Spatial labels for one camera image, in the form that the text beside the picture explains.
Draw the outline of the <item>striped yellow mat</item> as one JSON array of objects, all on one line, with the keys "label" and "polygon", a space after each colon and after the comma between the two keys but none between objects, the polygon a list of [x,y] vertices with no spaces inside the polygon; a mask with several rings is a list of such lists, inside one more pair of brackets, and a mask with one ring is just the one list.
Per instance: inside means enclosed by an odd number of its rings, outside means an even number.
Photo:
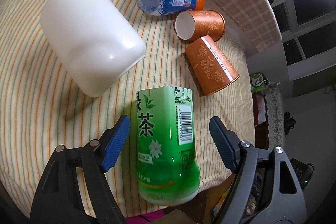
[{"label": "striped yellow mat", "polygon": [[46,0],[1,1],[1,182],[23,214],[29,215],[34,193],[55,147],[80,147],[111,128],[122,114],[135,111],[141,89],[179,86],[193,91],[200,189],[230,176],[209,133],[219,116],[240,139],[255,142],[252,94],[245,53],[224,36],[218,47],[239,73],[232,85],[200,96],[185,59],[185,43],[172,16],[144,14],[136,0],[111,0],[142,37],[146,53],[99,98],[86,96],[61,65],[40,26]]}]

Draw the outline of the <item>orange paper cup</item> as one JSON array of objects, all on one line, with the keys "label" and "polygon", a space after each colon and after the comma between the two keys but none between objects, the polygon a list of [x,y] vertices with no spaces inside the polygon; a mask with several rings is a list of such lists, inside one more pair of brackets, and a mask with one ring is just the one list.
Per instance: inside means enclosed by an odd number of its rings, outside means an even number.
[{"label": "orange paper cup", "polygon": [[209,35],[202,36],[187,46],[185,55],[204,96],[217,93],[240,77]]},{"label": "orange paper cup", "polygon": [[214,10],[184,11],[175,19],[175,32],[182,40],[195,41],[208,35],[217,42],[225,31],[224,17]]}]

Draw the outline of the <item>green tissue box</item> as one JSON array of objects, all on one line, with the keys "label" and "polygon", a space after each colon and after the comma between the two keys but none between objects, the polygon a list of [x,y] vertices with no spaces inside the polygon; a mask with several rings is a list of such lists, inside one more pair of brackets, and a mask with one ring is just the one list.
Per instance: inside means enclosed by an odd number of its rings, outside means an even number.
[{"label": "green tissue box", "polygon": [[265,90],[268,85],[268,79],[262,72],[254,73],[250,75],[250,83],[251,83],[251,92],[257,93]]}]

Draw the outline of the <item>white plastic cup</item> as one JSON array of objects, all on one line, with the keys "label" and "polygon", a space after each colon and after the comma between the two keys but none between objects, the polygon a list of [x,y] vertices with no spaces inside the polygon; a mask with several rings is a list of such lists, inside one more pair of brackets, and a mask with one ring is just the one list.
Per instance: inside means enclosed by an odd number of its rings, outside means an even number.
[{"label": "white plastic cup", "polygon": [[93,98],[145,56],[145,43],[110,0],[47,0],[40,23],[70,77]]}]

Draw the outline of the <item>orange paper cup front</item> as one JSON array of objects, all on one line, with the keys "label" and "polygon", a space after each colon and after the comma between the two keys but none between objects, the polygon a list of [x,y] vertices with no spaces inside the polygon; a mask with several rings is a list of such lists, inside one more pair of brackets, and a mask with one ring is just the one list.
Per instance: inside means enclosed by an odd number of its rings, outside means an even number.
[{"label": "orange paper cup front", "polygon": [[217,93],[240,77],[209,35],[202,36],[187,46],[185,55],[204,96]]}]

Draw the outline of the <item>green tea bottle cup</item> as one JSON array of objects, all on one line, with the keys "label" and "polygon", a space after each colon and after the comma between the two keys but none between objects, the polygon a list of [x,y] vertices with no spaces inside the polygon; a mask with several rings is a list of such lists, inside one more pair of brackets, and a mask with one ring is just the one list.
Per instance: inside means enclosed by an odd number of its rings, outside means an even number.
[{"label": "green tea bottle cup", "polygon": [[137,180],[141,197],[175,206],[198,193],[193,94],[176,86],[136,94]]}]

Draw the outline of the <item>white lace cloth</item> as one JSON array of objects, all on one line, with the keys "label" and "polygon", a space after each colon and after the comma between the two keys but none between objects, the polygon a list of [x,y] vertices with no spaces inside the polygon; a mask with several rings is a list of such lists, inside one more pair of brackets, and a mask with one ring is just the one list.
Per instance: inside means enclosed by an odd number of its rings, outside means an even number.
[{"label": "white lace cloth", "polygon": [[266,87],[265,100],[268,117],[268,149],[283,147],[285,143],[283,96],[277,85]]}]

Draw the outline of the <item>orange paper cup rear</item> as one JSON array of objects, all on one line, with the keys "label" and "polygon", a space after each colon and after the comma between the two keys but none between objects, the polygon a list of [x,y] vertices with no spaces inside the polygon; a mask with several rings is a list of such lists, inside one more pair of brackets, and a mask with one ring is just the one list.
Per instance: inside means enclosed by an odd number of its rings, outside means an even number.
[{"label": "orange paper cup rear", "polygon": [[214,10],[184,11],[175,19],[175,32],[182,40],[195,41],[208,35],[217,42],[225,31],[224,17]]}]

